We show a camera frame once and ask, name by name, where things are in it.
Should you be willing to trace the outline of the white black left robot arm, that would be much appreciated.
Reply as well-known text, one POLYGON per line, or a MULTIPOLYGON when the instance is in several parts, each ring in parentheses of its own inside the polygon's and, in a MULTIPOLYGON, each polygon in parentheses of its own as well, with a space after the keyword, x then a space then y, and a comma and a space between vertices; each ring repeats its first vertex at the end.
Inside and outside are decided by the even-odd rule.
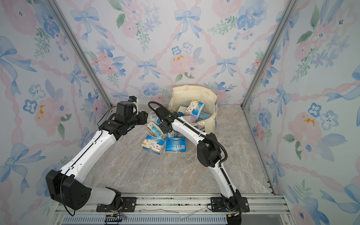
POLYGON ((116 112, 99 126, 94 137, 70 162, 57 171, 48 172, 46 184, 50 198, 74 211, 95 204, 112 211, 120 210, 123 206, 120 191, 110 187, 87 187, 83 182, 105 151, 136 125, 145 125, 147 117, 147 112, 138 110, 136 97, 119 102, 116 112))

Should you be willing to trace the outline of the blue white tissue pack back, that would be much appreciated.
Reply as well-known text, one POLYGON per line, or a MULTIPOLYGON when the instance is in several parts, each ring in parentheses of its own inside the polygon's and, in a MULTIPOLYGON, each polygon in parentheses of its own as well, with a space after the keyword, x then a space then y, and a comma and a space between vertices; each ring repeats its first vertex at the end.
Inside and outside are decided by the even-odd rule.
POLYGON ((171 132, 168 132, 166 135, 167 135, 167 138, 177 138, 178 137, 177 132, 174 130, 171 132))

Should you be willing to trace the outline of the teal tissue pack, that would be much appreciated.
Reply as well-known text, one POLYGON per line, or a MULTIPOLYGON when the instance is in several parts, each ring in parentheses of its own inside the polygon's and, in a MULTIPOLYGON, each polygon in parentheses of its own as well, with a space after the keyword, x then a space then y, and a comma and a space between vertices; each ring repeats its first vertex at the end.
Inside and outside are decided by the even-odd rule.
POLYGON ((163 133, 158 124, 151 121, 147 124, 147 128, 152 133, 152 136, 160 139, 166 139, 166 134, 163 133))

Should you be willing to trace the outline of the light blue tissue pack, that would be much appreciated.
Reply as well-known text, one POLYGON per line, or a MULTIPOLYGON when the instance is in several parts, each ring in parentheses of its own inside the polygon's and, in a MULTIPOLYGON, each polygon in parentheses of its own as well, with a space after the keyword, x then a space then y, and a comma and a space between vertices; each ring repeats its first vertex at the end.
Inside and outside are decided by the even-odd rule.
POLYGON ((202 121, 202 120, 207 120, 211 117, 212 115, 211 114, 208 114, 208 113, 205 113, 205 112, 201 112, 200 115, 199 115, 199 120, 202 121))

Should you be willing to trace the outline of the purple tissue pack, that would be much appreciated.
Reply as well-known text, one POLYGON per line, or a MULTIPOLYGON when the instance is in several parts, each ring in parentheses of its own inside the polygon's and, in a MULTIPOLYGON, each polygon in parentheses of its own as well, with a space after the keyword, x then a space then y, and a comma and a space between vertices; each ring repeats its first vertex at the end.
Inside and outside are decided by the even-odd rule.
POLYGON ((199 122, 199 118, 196 117, 196 116, 191 115, 190 119, 189 119, 189 122, 190 123, 197 123, 197 122, 199 122))

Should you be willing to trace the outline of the cream canvas tote bag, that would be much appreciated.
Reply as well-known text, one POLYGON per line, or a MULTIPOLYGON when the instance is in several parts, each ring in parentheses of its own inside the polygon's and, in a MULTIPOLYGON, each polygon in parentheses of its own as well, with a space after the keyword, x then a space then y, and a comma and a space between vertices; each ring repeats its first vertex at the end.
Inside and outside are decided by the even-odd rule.
POLYGON ((169 110, 184 117, 197 129, 214 133, 217 126, 218 95, 202 86, 184 85, 172 89, 169 110))

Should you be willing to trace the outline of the blue white tissue pack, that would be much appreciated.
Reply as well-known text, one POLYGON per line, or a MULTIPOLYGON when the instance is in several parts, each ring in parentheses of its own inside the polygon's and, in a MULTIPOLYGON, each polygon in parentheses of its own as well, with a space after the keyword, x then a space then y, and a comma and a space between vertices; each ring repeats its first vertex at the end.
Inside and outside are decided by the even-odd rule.
POLYGON ((188 115, 187 107, 180 106, 179 109, 178 109, 178 114, 180 114, 181 116, 188 115))
POLYGON ((178 137, 177 132, 174 130, 171 132, 168 132, 166 135, 167 135, 167 138, 177 138, 178 137))

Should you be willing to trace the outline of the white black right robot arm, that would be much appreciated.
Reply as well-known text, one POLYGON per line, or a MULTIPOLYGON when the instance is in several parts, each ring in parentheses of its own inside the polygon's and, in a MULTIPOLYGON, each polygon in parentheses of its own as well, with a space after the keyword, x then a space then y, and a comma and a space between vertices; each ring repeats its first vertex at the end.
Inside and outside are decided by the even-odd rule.
POLYGON ((248 212, 247 200, 232 183, 226 172, 224 162, 228 158, 225 147, 220 144, 213 133, 205 133, 185 121, 177 112, 170 112, 158 102, 151 101, 148 107, 160 119, 160 129, 165 132, 176 131, 196 146, 197 159, 207 167, 220 188, 225 207, 229 212, 248 212))

